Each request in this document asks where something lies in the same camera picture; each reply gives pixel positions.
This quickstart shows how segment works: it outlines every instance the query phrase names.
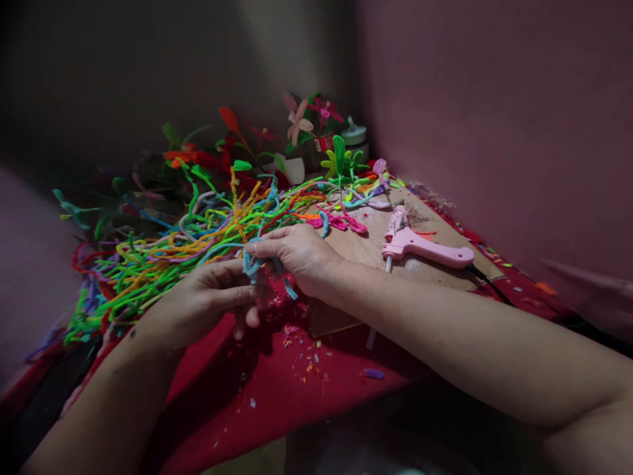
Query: wall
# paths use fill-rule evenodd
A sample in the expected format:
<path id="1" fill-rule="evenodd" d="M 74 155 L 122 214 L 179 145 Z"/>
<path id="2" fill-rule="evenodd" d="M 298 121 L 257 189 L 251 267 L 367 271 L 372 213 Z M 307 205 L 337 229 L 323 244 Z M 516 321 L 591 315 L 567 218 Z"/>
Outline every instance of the wall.
<path id="1" fill-rule="evenodd" d="M 74 230 L 59 208 L 3 166 L 0 183 L 1 394 L 53 324 L 70 317 L 81 279 L 71 268 Z"/>
<path id="2" fill-rule="evenodd" d="M 129 171 L 141 150 L 166 147 L 166 121 L 183 134 L 213 123 L 200 141 L 214 143 L 227 132 L 220 106 L 273 128 L 285 148 L 282 92 L 319 90 L 351 113 L 360 104 L 351 0 L 28 0 L 2 9 L 11 19 L 0 18 L 0 225 L 3 249 L 18 252 L 0 282 L 0 385 L 76 299 L 75 227 L 59 221 L 55 175 Z"/>
<path id="3" fill-rule="evenodd" d="M 460 222 L 583 316 L 633 342 L 623 326 L 633 321 L 633 5 L 357 8 L 374 150 L 448 197 Z"/>
<path id="4" fill-rule="evenodd" d="M 285 140 L 282 92 L 359 109 L 354 22 L 352 1 L 29 0 L 7 25 L 0 104 L 22 146 L 54 144 L 69 172 L 125 169 L 166 145 L 166 121 L 213 123 L 214 143 L 220 106 Z"/>

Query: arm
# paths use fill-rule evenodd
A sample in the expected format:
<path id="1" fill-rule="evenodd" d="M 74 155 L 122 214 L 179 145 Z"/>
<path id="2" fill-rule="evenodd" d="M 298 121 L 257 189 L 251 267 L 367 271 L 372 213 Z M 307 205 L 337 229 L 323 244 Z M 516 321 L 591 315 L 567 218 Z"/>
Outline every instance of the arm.
<path id="1" fill-rule="evenodd" d="M 302 291 L 368 323 L 472 396 L 545 429 L 569 473 L 633 466 L 633 363 L 519 309 L 343 260 L 310 228 L 247 249 L 278 256 Z"/>
<path id="2" fill-rule="evenodd" d="M 253 287 L 233 286 L 242 266 L 241 259 L 202 266 L 166 294 L 105 359 L 22 473 L 137 473 L 187 346 L 225 311 L 253 302 Z M 258 325 L 257 310 L 238 307 L 236 315 L 239 339 L 245 323 Z"/>

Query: forearm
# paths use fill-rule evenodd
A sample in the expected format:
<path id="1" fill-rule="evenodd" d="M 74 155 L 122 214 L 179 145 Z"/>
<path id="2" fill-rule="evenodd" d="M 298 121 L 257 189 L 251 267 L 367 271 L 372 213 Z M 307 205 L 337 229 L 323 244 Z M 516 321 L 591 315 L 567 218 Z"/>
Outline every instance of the forearm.
<path id="1" fill-rule="evenodd" d="M 22 473 L 138 472 L 180 355 L 157 351 L 135 334 L 105 359 Z"/>
<path id="2" fill-rule="evenodd" d="M 355 263 L 337 268 L 328 281 L 326 303 L 524 422 L 564 426 L 632 387 L 630 360 L 490 299 Z"/>

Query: cardboard sheet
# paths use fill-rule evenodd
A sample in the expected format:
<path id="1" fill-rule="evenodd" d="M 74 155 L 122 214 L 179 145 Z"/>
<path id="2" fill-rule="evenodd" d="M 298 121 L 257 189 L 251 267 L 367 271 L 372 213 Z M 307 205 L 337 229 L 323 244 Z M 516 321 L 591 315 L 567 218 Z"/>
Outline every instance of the cardboard sheet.
<path id="1" fill-rule="evenodd" d="M 437 234 L 433 236 L 434 242 L 450 247 L 470 247 L 475 251 L 475 266 L 489 279 L 494 280 L 504 276 L 497 266 L 486 259 L 464 236 L 451 228 L 415 195 L 405 189 L 392 189 L 390 196 L 394 205 L 396 201 L 404 200 L 409 211 L 411 228 L 414 231 L 437 231 Z M 384 195 L 378 198 L 386 201 Z M 367 206 L 350 211 L 351 216 L 367 226 L 369 234 L 363 237 L 349 229 L 344 232 L 332 229 L 326 241 L 346 259 L 384 270 L 385 262 L 380 249 L 384 243 L 384 232 L 391 213 L 391 210 L 381 211 Z M 406 255 L 401 261 L 394 261 L 392 273 L 407 276 L 420 283 L 453 287 L 465 292 L 474 290 L 480 284 L 478 279 L 468 271 L 449 269 L 414 254 Z M 315 338 L 360 324 L 357 319 L 317 299 L 310 300 L 309 315 L 311 332 Z"/>

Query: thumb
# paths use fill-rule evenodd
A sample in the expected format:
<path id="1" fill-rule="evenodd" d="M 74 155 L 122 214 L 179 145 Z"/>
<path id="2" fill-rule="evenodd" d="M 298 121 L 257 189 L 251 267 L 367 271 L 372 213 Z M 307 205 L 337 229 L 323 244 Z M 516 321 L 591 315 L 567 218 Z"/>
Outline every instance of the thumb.
<path id="1" fill-rule="evenodd" d="M 211 299 L 211 308 L 215 312 L 225 312 L 238 305 L 255 300 L 254 286 L 232 287 L 221 290 L 211 290 L 213 296 Z"/>
<path id="2" fill-rule="evenodd" d="M 248 244 L 246 252 L 259 259 L 279 257 L 285 244 L 283 239 L 264 239 Z"/>

